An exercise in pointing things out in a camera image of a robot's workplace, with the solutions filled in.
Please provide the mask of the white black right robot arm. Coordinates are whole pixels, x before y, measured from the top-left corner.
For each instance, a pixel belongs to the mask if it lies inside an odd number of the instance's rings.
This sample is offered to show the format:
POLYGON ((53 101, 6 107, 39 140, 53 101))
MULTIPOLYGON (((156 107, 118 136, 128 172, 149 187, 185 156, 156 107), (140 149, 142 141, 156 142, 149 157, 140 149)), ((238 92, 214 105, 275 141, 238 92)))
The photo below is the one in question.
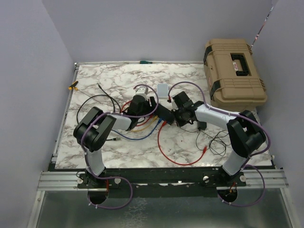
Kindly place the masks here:
POLYGON ((168 102, 172 103, 175 119, 180 126, 197 121, 227 130, 233 151, 222 165, 223 171, 218 174, 218 180, 224 186, 235 181, 235 174, 266 141, 266 135, 251 111, 229 112, 204 101, 194 103, 185 92, 169 97, 168 102))

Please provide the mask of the black power adapter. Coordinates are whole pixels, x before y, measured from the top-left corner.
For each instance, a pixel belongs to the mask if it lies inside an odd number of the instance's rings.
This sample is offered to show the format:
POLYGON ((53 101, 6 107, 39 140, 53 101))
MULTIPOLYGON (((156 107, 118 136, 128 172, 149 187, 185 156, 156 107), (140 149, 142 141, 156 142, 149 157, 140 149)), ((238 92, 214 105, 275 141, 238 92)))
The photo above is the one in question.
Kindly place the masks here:
POLYGON ((207 128, 207 123, 198 121, 197 127, 199 131, 204 131, 207 128))

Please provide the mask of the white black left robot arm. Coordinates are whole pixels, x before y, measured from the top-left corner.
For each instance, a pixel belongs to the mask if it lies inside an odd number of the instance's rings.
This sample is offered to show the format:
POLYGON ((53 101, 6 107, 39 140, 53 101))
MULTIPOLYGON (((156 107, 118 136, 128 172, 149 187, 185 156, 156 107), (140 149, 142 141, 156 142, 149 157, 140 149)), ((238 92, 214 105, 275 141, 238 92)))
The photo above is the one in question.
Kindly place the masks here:
POLYGON ((130 131, 138 124, 138 119, 152 115, 159 99, 135 95, 126 112, 104 112, 93 107, 75 127, 73 136, 84 150, 86 170, 90 173, 88 181, 98 188, 104 184, 105 171, 101 148, 112 130, 130 131))

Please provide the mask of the black network switch box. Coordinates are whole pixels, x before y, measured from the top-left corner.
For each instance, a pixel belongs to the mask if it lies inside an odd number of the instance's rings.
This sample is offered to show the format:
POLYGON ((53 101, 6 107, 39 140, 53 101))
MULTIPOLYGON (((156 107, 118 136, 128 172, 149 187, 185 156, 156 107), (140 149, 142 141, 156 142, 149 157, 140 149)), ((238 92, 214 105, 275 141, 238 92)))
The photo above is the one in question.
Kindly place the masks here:
POLYGON ((154 112, 154 114, 157 115, 160 119, 162 119, 169 125, 172 125, 175 121, 173 112, 161 104, 158 104, 158 107, 154 112))

